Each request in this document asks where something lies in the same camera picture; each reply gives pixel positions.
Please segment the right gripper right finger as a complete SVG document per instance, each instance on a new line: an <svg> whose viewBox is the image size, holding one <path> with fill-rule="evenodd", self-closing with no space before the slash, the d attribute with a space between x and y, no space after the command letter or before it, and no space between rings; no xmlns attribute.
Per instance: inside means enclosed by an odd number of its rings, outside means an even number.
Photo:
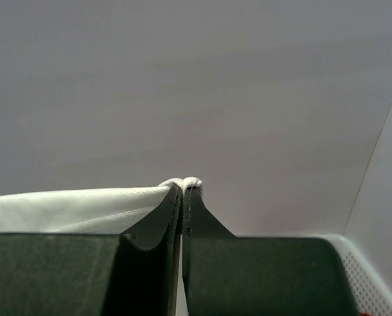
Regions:
<svg viewBox="0 0 392 316"><path fill-rule="evenodd" d="M190 315L358 315L343 263L323 238L238 237L183 200L182 278Z"/></svg>

